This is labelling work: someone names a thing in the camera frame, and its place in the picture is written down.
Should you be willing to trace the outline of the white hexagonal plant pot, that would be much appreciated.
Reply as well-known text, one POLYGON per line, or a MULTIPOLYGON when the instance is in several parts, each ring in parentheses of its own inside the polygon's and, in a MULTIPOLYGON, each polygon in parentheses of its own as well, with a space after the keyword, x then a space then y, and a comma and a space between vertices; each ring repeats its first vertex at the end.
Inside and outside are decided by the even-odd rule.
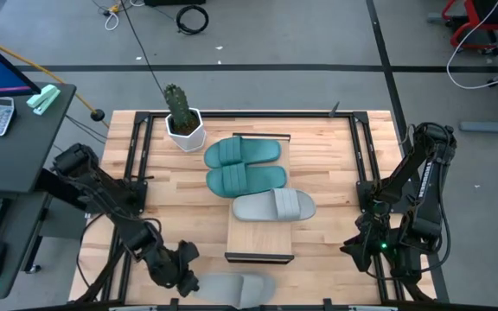
POLYGON ((173 119, 172 115, 169 114, 165 118, 166 128, 168 131, 168 135, 174 141, 174 143, 182 149, 184 152, 196 152, 202 149, 205 145, 207 132, 205 131, 203 120, 201 118, 201 112, 196 108, 189 109, 193 114, 196 115, 199 125, 189 134, 189 135, 180 135, 176 134, 173 131, 173 119))

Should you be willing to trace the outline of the green cactus plant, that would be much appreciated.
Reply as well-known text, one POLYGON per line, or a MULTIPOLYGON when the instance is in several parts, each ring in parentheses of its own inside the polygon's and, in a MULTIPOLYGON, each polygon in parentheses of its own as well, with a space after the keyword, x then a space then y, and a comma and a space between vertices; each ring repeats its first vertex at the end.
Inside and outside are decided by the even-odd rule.
POLYGON ((179 86, 169 84, 165 87, 165 101, 173 119, 173 128, 176 134, 188 135, 196 127, 197 119, 188 107, 185 92, 179 86))

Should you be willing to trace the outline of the black aluminium rig frame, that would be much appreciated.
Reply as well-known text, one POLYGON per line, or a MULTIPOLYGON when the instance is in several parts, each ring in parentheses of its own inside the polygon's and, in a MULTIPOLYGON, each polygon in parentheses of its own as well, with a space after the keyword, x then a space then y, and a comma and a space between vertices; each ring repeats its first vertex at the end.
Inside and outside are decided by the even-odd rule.
POLYGON ((190 268, 207 273, 265 273, 276 281, 274 309, 313 307, 330 299, 335 305, 377 304, 384 298, 408 299, 401 285, 379 284, 359 272, 340 251, 358 232, 356 184, 374 174, 388 176, 401 161, 389 111, 205 111, 207 144, 233 133, 290 134, 290 184, 309 194, 316 214, 291 223, 294 258, 288 264, 229 263, 227 250, 230 200, 207 187, 201 151, 182 151, 169 137, 164 114, 152 124, 135 121, 134 111, 115 111, 101 156, 101 167, 114 177, 126 168, 146 167, 145 215, 161 221, 168 248, 186 240, 200 255, 190 268))

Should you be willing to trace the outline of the grey rubber slide slipper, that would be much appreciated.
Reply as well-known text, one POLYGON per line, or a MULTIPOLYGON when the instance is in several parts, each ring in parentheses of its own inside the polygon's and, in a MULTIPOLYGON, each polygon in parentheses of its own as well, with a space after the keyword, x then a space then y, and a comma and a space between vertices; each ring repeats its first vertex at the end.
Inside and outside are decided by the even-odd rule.
POLYGON ((275 295, 272 276, 253 272, 207 273, 199 279, 193 296, 204 301, 240 308, 255 308, 275 295))
POLYGON ((233 215, 245 222, 293 222, 312 218, 316 203, 309 194, 295 188, 273 188, 233 200, 233 215))

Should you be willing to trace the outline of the grey lower desk surface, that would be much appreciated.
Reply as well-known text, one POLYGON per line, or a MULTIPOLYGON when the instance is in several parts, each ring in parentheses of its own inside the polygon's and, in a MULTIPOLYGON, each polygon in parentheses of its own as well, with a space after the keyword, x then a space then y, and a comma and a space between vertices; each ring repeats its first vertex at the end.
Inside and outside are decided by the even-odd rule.
POLYGON ((19 271, 24 269, 30 246, 48 207, 45 193, 0 196, 3 215, 0 222, 0 242, 7 244, 7 253, 0 276, 0 299, 8 296, 19 271))

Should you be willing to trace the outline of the wooden shelf with black legs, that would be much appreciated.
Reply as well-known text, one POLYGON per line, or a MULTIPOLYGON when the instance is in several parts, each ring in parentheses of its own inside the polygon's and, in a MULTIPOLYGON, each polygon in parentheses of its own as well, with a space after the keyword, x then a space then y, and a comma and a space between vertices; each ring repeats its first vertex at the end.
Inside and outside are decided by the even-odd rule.
MULTIPOLYGON (((259 166, 281 166, 286 172, 286 187, 290 181, 290 134, 233 133, 245 139, 276 140, 281 146, 281 156, 274 162, 259 166)), ((288 264, 293 258, 291 247, 291 223, 245 222, 233 214, 230 204, 225 258, 229 263, 288 264)))

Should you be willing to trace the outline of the mint green stapler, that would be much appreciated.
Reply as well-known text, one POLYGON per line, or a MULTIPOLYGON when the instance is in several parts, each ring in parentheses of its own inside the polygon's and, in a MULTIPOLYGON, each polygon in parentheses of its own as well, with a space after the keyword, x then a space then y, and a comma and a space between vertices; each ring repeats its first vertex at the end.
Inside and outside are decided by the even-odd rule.
POLYGON ((46 85, 41 93, 33 95, 27 100, 27 106, 33 110, 35 115, 41 116, 60 95, 61 90, 54 85, 46 85))

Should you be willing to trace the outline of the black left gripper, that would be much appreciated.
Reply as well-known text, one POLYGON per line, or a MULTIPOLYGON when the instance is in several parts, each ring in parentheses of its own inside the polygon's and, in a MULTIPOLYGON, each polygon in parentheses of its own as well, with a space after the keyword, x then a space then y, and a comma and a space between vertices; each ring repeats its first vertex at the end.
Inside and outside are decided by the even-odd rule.
POLYGON ((181 257, 181 248, 175 251, 163 247, 155 248, 149 254, 149 273, 155 284, 167 289, 181 283, 179 295, 185 298, 197 292, 200 287, 199 279, 195 275, 184 277, 185 268, 181 263, 181 257))

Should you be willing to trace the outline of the black desk top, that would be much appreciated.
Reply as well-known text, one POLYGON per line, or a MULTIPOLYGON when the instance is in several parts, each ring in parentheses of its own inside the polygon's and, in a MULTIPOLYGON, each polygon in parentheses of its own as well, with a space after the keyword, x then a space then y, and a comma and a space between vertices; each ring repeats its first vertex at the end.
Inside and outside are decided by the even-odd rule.
POLYGON ((0 136, 0 192, 29 193, 52 148, 76 86, 58 84, 61 93, 42 115, 33 113, 26 96, 14 98, 16 117, 0 136))

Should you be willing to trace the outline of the red and black cart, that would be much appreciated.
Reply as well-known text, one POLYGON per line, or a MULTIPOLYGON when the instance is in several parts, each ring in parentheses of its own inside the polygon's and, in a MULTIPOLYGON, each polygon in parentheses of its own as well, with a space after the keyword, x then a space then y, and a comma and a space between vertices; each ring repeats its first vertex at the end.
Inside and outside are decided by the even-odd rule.
POLYGON ((458 52, 464 49, 476 49, 483 55, 498 56, 498 0, 463 0, 465 14, 449 15, 449 10, 457 0, 448 0, 441 11, 445 25, 453 34, 450 44, 458 52), (466 43, 465 36, 480 30, 487 36, 482 43, 466 43))

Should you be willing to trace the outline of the teal rubber slide slipper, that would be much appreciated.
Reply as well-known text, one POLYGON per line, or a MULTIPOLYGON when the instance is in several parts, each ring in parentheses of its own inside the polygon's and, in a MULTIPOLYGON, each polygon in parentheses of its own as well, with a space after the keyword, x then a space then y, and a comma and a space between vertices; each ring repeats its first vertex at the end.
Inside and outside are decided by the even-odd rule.
POLYGON ((236 198, 284 187, 287 173, 281 166, 249 166, 244 163, 213 168, 207 172, 210 191, 222 198, 236 198))
POLYGON ((231 136, 211 145, 205 151, 203 160, 209 168, 221 168, 239 163, 274 162, 281 152, 281 145, 276 140, 231 136))

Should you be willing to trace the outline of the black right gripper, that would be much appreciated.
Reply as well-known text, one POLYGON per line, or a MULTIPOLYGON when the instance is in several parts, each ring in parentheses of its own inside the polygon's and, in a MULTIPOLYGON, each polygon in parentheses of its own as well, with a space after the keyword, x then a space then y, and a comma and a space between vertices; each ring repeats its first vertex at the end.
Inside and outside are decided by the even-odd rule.
POLYGON ((368 272, 372 256, 383 254, 389 263, 402 262, 399 228, 391 227, 390 213, 364 212, 361 215, 362 241, 349 239, 340 251, 350 255, 359 272, 368 272))

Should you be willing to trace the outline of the black box on floor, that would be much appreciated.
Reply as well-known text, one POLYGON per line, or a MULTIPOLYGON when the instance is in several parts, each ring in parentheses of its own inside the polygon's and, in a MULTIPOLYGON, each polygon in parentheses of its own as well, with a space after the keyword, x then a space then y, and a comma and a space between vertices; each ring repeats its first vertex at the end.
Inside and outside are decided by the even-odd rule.
POLYGON ((155 7, 155 6, 172 6, 172 5, 202 5, 205 4, 207 0, 144 0, 144 4, 155 7))

